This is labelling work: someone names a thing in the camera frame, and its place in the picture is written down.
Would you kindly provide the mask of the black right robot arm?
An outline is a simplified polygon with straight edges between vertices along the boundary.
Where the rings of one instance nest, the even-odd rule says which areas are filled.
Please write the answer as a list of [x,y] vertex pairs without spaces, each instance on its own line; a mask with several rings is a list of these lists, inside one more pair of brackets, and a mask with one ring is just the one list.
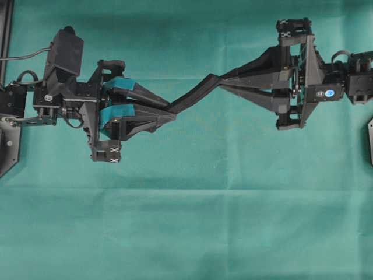
[[220,77],[226,91],[274,112],[279,130],[303,128],[321,102],[372,100],[372,52],[341,50],[326,63],[311,24],[307,18],[278,20],[278,45]]

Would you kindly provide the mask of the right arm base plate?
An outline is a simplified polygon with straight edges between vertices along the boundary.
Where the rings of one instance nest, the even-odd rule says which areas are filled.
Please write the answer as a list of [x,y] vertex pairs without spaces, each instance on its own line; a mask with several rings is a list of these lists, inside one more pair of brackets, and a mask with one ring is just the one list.
[[373,119],[370,119],[367,124],[368,132],[368,148],[370,154],[370,164],[373,165]]

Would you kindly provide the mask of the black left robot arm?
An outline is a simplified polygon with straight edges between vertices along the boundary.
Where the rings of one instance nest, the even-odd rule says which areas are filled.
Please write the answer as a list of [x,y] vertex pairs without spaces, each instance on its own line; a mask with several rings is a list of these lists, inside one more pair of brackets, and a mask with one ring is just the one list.
[[55,68],[39,79],[22,72],[1,93],[1,122],[11,128],[56,125],[63,119],[87,135],[95,162],[118,163],[121,143],[139,132],[155,132],[180,112],[133,79],[124,77],[123,61],[100,60],[87,82]]

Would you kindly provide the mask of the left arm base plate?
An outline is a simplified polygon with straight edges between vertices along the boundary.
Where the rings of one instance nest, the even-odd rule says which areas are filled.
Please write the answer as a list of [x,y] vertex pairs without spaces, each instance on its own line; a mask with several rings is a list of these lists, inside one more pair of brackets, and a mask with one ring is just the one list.
[[1,115],[1,177],[19,161],[21,134],[13,117]]

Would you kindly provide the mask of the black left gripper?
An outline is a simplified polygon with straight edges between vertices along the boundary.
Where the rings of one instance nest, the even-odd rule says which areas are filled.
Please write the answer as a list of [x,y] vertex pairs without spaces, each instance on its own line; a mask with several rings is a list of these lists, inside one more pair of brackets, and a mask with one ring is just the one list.
[[[72,71],[58,66],[47,68],[41,84],[35,87],[33,108],[39,117],[48,118],[52,124],[59,117],[75,128],[69,121],[80,121],[76,128],[83,129],[87,135],[91,159],[118,163],[120,140],[127,141],[142,131],[153,133],[176,119],[176,114],[160,110],[170,104],[167,100],[133,79],[116,78],[122,76],[124,69],[123,61],[101,59],[90,79],[78,82],[78,75]],[[104,108],[108,105],[105,95],[116,105]],[[145,106],[124,103],[133,101]],[[111,140],[101,141],[100,132]]]

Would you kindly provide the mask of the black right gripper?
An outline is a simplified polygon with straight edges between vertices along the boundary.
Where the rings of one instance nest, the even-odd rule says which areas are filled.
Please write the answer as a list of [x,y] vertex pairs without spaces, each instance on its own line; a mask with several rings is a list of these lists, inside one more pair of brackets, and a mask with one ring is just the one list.
[[[307,119],[321,102],[342,99],[346,71],[342,62],[325,63],[315,45],[311,21],[303,19],[278,20],[276,29],[279,45],[269,47],[257,59],[234,68],[220,76],[224,90],[278,113],[279,130],[304,128]],[[300,46],[296,56],[290,47]],[[290,105],[289,89],[266,92],[256,88],[287,88],[297,104]]]

